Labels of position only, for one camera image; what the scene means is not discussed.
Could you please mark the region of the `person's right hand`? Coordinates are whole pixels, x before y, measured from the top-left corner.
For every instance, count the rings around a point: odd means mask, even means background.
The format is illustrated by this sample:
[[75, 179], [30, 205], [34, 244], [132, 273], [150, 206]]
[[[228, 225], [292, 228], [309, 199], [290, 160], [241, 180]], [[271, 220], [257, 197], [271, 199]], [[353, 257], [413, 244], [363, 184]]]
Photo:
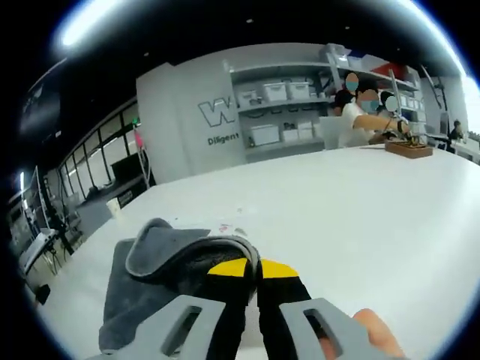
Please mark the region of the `person's right hand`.
[[371, 309], [361, 309], [353, 318], [361, 323], [368, 333], [370, 343], [389, 356], [404, 357], [396, 337], [392, 334], [386, 323]]

